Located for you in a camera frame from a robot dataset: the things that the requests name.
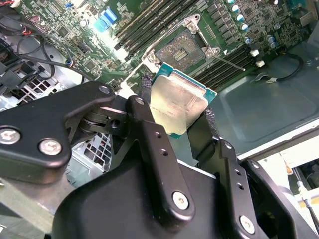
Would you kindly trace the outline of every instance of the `green circuit board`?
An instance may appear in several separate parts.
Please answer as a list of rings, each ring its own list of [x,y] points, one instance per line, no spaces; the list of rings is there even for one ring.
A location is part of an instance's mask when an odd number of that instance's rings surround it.
[[[175,4],[172,11],[169,4]],[[232,12],[231,7],[239,6],[238,12]],[[117,17],[114,24],[103,33],[95,29],[101,13],[109,8]],[[161,9],[157,15],[136,28],[141,19],[148,16],[153,9]],[[39,16],[40,20],[33,22],[39,31],[58,37],[67,46],[75,62],[75,67],[89,74],[93,79],[102,81],[118,88],[119,84],[141,62],[145,49],[166,31],[171,29],[186,17],[199,14],[198,27],[203,37],[211,47],[219,47],[219,57],[227,57],[245,45],[245,39],[260,45],[260,52],[265,62],[277,56],[280,47],[290,48],[308,37],[308,30],[301,27],[293,18],[292,10],[283,1],[280,6],[273,6],[268,0],[257,2],[254,0],[236,0],[226,3],[225,0],[23,0],[16,9],[28,19]],[[244,21],[237,21],[238,14],[242,14]],[[247,30],[241,30],[243,24]],[[115,47],[121,42],[121,35],[133,32],[135,37],[123,41],[124,46],[117,50]],[[185,31],[180,27],[174,33],[163,39],[157,46],[159,51]],[[271,47],[267,37],[276,39],[276,47]],[[55,45],[62,54],[66,55],[62,47]],[[196,76],[212,67],[218,59],[200,59],[196,64],[188,67],[186,73],[196,79]],[[256,67],[249,65],[247,73]],[[148,72],[147,67],[141,67],[128,81],[129,86],[136,90],[141,74]],[[231,79],[243,76],[236,73]]]

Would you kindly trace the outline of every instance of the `cable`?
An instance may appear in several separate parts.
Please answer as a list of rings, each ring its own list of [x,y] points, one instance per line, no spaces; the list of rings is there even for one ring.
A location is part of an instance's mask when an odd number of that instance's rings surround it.
[[[310,215],[311,215],[311,218],[312,218],[313,223],[315,225],[317,234],[319,235],[319,221],[318,221],[318,218],[316,217],[316,215],[313,211],[313,208],[311,207],[311,196],[309,195],[308,190],[304,187],[298,170],[296,168],[293,168],[293,172],[298,180],[297,185],[298,185],[299,194],[310,212]]]
[[[48,61],[48,60],[43,60],[40,58],[35,58],[35,57],[31,57],[31,56],[26,56],[26,55],[20,55],[20,57],[22,59],[26,59],[29,61],[35,61],[35,62],[39,62],[39,63],[45,63],[45,64],[49,64],[49,65],[54,65],[54,66],[60,66],[60,67],[64,67],[67,69],[70,69],[72,71],[75,71],[76,73],[80,74],[81,76],[85,77],[86,79],[88,79],[89,81],[93,81],[93,79],[88,76],[86,73],[74,68],[74,67],[69,67],[67,65],[65,65],[64,63],[60,63],[60,62],[56,62],[56,61]]]
[[[300,177],[298,170],[296,168],[293,168],[293,172],[294,172],[295,176],[297,177],[298,181],[301,182],[301,177]]]
[[[34,26],[32,26],[32,25],[30,25],[30,24],[28,24],[28,23],[26,23],[26,22],[16,20],[16,19],[14,19],[14,18],[12,18],[12,17],[9,17],[8,15],[4,15],[4,14],[1,14],[1,13],[0,13],[0,15],[2,15],[3,17],[5,17],[5,18],[7,18],[7,19],[10,19],[10,20],[12,20],[12,21],[14,21],[14,22],[16,22],[16,23],[19,23],[19,24],[21,24],[21,25],[23,25],[23,26],[27,26],[28,28],[30,28],[30,29],[32,29],[32,30],[34,30],[34,31],[36,31],[36,32],[39,32],[39,30],[38,30],[36,27],[34,27]],[[42,33],[42,32],[39,32],[39,35],[45,36],[45,37],[47,37],[47,38],[50,38],[50,39],[55,40],[60,46],[63,47],[63,49],[64,49],[64,50],[66,51],[66,53],[68,54],[68,58],[69,58],[68,60],[70,60],[70,61],[73,63],[73,59],[72,59],[71,52],[69,51],[69,49],[68,49],[58,38],[56,38],[55,36],[52,36],[52,35],[48,35],[48,34]]]
[[[298,64],[298,67],[293,71],[293,73],[291,73],[290,75],[287,75],[285,77],[277,78],[277,80],[276,80],[277,82],[278,81],[284,81],[284,80],[287,80],[287,79],[295,76],[298,72],[300,72],[300,70],[304,66],[304,61],[303,61],[303,59],[300,56],[297,56],[295,54],[291,54],[291,53],[288,53],[288,52],[283,53],[283,55],[288,56],[288,57],[290,57],[292,59],[298,60],[299,64]]]
[[[318,221],[318,218],[316,217],[315,212],[314,212],[312,206],[308,206],[307,208],[308,208],[308,210],[309,210],[309,212],[310,212],[310,216],[311,216],[311,218],[312,218],[312,220],[313,220],[313,222],[314,222],[316,231],[317,231],[317,233],[318,233],[318,235],[319,235],[319,221]]]
[[[43,44],[42,47],[41,47],[41,50],[42,50],[43,55],[45,56],[45,58],[46,58],[48,61],[51,61],[51,62],[52,62],[52,60],[50,59],[50,57],[49,57],[49,55],[48,55],[48,53],[46,52],[46,49],[45,49],[45,39],[42,39],[41,42],[44,42],[44,44]],[[49,65],[49,66],[50,66],[50,70],[51,70],[50,76],[48,76],[48,77],[39,76],[39,77],[41,78],[41,80],[49,80],[49,79],[51,79],[51,78],[55,75],[55,67],[54,67],[54,65]]]

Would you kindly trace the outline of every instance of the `black cable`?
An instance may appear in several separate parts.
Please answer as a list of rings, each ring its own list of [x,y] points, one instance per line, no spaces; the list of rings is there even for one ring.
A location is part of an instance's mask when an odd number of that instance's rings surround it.
[[[293,172],[294,172],[295,176],[297,177],[297,180],[302,182],[302,180],[301,180],[301,177],[300,177],[300,174],[299,174],[298,170],[297,170],[296,168],[293,168]]]
[[[12,18],[12,17],[9,17],[9,15],[4,15],[4,14],[1,14],[1,15],[2,15],[3,17],[5,17],[5,18],[10,19],[10,20],[12,20],[12,21],[14,21],[14,22],[16,22],[16,23],[19,23],[19,24],[21,24],[21,25],[23,25],[23,26],[27,26],[28,28],[30,28],[30,29],[32,29],[32,30],[38,32],[39,35],[41,35],[41,36],[43,36],[43,37],[47,37],[47,38],[50,38],[50,39],[55,40],[60,46],[63,47],[63,49],[64,49],[64,50],[66,51],[66,53],[68,54],[68,57],[69,57],[68,60],[73,61],[72,55],[71,55],[71,52],[69,51],[69,49],[68,49],[59,39],[57,39],[56,37],[54,37],[54,36],[52,36],[52,35],[48,35],[48,34],[42,33],[42,32],[39,32],[39,30],[38,30],[36,27],[34,27],[34,26],[32,26],[32,25],[30,25],[30,24],[28,24],[28,23],[26,23],[26,22],[19,21],[19,20],[16,20],[16,19]]]
[[[45,39],[42,39],[41,42],[44,43],[44,44],[42,45],[42,48],[41,48],[44,57],[45,57],[48,61],[51,61],[51,62],[52,62],[51,58],[49,57],[49,55],[48,55],[48,53],[46,52],[46,49],[45,49]],[[51,78],[55,75],[55,66],[54,66],[54,65],[49,65],[49,66],[50,66],[50,71],[51,71],[50,76],[48,76],[48,77],[39,76],[41,80],[49,80],[49,79],[51,79]]]
[[[54,65],[54,66],[60,66],[60,67],[64,67],[67,69],[70,69],[72,71],[75,71],[76,73],[80,74],[81,76],[85,77],[86,79],[88,79],[89,81],[93,81],[93,79],[88,76],[86,73],[74,68],[74,67],[69,67],[67,65],[65,65],[64,63],[60,63],[60,62],[56,62],[56,61],[48,61],[48,60],[43,60],[40,58],[35,58],[35,57],[31,57],[31,56],[25,56],[25,55],[20,55],[20,57],[22,59],[26,59],[29,61],[35,61],[35,62],[39,62],[39,63],[45,63],[45,64],[49,64],[49,65]]]
[[[317,231],[317,233],[319,235],[319,221],[318,221],[318,218],[316,217],[315,212],[314,212],[314,210],[313,210],[313,208],[311,206],[308,206],[307,208],[309,209],[311,218],[312,218],[312,220],[314,222],[316,231]]]
[[[284,81],[287,80],[293,76],[295,76],[298,72],[300,72],[300,70],[302,69],[302,67],[304,66],[304,61],[300,56],[297,56],[295,54],[291,54],[291,53],[283,53],[283,55],[288,56],[289,58],[295,59],[298,61],[298,67],[293,71],[293,73],[291,73],[290,75],[287,75],[285,77],[281,77],[281,78],[277,78],[276,81]]]

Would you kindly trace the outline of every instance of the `hex bolt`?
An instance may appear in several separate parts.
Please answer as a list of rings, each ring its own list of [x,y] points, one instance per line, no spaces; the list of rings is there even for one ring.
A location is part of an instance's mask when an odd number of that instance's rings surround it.
[[[15,144],[21,139],[18,131],[11,128],[0,129],[0,143],[1,144]]]
[[[251,161],[251,163],[253,164],[253,166],[255,167],[255,168],[259,168],[259,165],[255,162],[255,161]]]
[[[99,86],[99,90],[101,92],[103,92],[104,94],[109,94],[110,93],[110,89],[107,88],[106,86]]]
[[[176,191],[173,193],[173,201],[179,209],[185,210],[188,208],[188,199],[181,192]]]
[[[57,155],[62,151],[62,145],[53,139],[46,139],[39,145],[40,151],[45,155]]]
[[[141,105],[144,105],[144,104],[145,104],[144,101],[143,101],[143,99],[140,98],[140,97],[136,97],[135,100],[137,101],[137,103],[139,103],[139,104],[141,104]]]
[[[252,223],[252,221],[248,217],[242,215],[242,216],[240,216],[239,220],[240,220],[240,224],[243,226],[243,228],[248,233],[250,233],[250,234],[254,234],[255,233],[254,224]]]

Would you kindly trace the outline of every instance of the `dimm slot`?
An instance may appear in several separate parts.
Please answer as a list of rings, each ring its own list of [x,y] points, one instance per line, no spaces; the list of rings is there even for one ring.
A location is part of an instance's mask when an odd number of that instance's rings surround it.
[[[169,5],[165,6],[165,9],[162,9],[162,11],[164,11],[164,12],[162,12],[161,14],[158,14],[156,17],[154,17],[154,19],[152,19],[146,25],[143,25],[142,28],[139,29],[139,31],[135,31],[134,34],[130,38],[126,39],[126,41],[123,44],[124,47],[128,46],[129,44],[134,44],[136,41],[138,41],[140,39],[141,36],[144,35],[144,33],[152,30],[152,28],[154,28],[154,26],[156,24],[160,24],[160,22],[163,20],[162,16],[166,17],[168,15],[171,15],[171,13],[176,10],[176,8],[178,9],[178,7],[180,7],[180,5],[182,4],[183,1],[184,0],[179,0],[177,2],[171,2]]]
[[[162,27],[160,27],[159,29],[157,29],[156,31],[152,31],[147,37],[146,39],[143,39],[141,43],[136,43],[134,47],[131,48],[131,51],[129,53],[129,58],[132,57],[136,52],[138,52],[138,50],[140,50],[141,47],[143,47],[144,45],[146,45],[151,39],[153,39],[153,37],[157,34],[159,34],[161,31],[165,30],[165,28],[172,24],[176,19],[178,19],[178,17],[180,17],[180,15],[187,10],[188,8],[190,8],[197,0],[191,0],[188,2],[188,4],[184,5],[184,7],[180,10],[180,14],[176,14],[174,16],[172,16],[171,18],[169,18]]]

